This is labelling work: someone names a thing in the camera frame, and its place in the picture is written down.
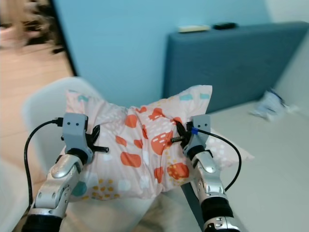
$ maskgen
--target pink pillow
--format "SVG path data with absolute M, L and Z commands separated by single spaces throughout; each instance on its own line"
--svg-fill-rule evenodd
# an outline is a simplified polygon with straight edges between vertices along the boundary
M 211 86 L 194 86 L 148 106 L 126 109 L 68 91 L 67 112 L 88 115 L 87 133 L 100 125 L 95 145 L 110 148 L 107 154 L 96 152 L 85 166 L 72 199 L 146 199 L 192 180 L 189 160 L 170 139 L 177 136 L 175 121 L 185 124 L 206 112 L 211 93 Z M 235 151 L 221 141 L 209 138 L 207 145 L 221 168 L 238 162 Z M 244 160 L 253 158 L 239 151 Z

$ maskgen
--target bed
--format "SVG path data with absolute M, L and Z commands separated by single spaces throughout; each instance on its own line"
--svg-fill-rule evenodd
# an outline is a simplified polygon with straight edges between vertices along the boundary
M 308 28 L 305 22 L 256 25 L 175 33 L 168 40 L 163 97 L 194 85 L 213 85 L 207 109 L 211 126 L 255 156 L 243 164 L 227 193 L 246 232 L 308 229 L 309 121 L 287 114 L 270 123 L 248 114 L 255 101 L 276 86 Z M 223 171 L 225 185 L 236 168 Z M 190 184 L 182 189 L 202 227 Z

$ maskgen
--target white bedsheet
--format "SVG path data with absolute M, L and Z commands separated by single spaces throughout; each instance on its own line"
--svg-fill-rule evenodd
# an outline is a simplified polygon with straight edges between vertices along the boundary
M 249 232 L 308 230 L 309 121 L 297 114 L 267 122 L 249 103 L 212 115 L 211 126 L 255 156 L 243 164 L 228 191 L 234 212 Z M 237 167 L 225 170 L 227 184 Z

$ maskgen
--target pillow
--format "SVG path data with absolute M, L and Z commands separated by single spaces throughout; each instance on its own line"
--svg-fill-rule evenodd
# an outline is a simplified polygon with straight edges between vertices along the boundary
M 190 182 L 191 163 L 180 144 L 170 139 L 177 136 L 176 121 L 185 124 L 206 112 L 211 93 L 211 86 L 194 86 L 148 106 L 126 109 L 68 91 L 67 112 L 89 117 L 87 133 L 100 125 L 95 145 L 110 148 L 109 153 L 96 152 L 84 167 L 71 200 L 147 199 Z M 238 163 L 235 151 L 223 142 L 209 138 L 206 145 L 221 169 Z M 243 160 L 253 158 L 239 151 Z

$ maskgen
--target black cable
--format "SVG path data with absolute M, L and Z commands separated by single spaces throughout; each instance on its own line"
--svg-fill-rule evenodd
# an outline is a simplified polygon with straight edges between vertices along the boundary
M 57 119 L 48 121 L 48 122 L 44 122 L 41 125 L 39 125 L 36 129 L 34 129 L 31 134 L 29 135 L 26 144 L 25 144 L 25 149 L 24 149 L 24 164 L 25 164 L 25 169 L 26 169 L 26 175 L 27 175 L 27 182 L 28 182 L 28 194 L 29 194 L 29 206 L 28 209 L 31 207 L 32 203 L 33 203 L 33 197 L 32 197 L 32 182 L 31 182 L 31 176 L 30 176 L 30 170 L 29 170 L 29 165 L 28 165 L 28 147 L 29 147 L 29 143 L 31 138 L 34 136 L 34 134 L 41 129 L 42 127 L 48 125 L 48 124 L 52 124 L 55 123 L 57 124 L 59 127 L 62 126 L 62 122 L 63 122 L 63 118 L 59 117 Z
M 231 181 L 231 183 L 225 188 L 225 191 L 228 191 L 228 189 L 230 187 L 232 187 L 232 185 L 235 183 L 235 181 L 237 180 L 238 176 L 239 176 L 239 173 L 240 173 L 240 170 L 241 170 L 241 156 L 240 156 L 240 152 L 238 151 L 238 149 L 234 146 L 234 144 L 232 144 L 230 141 L 228 141 L 227 139 L 219 136 L 219 135 L 216 135 L 216 134 L 213 134 L 213 133 L 210 133 L 210 132 L 207 132 L 207 131 L 204 131 L 204 130 L 200 130 L 200 129 L 197 129 L 198 132 L 200 133 L 203 133 L 203 134 L 207 134 L 207 135 L 210 135 L 212 137 L 215 137 L 217 139 L 220 139 L 224 142 L 226 142 L 227 144 L 229 144 L 237 153 L 238 155 L 238 159 L 239 159 L 239 164 L 238 164 L 238 169 L 237 169 L 237 172 L 233 178 L 233 180 Z

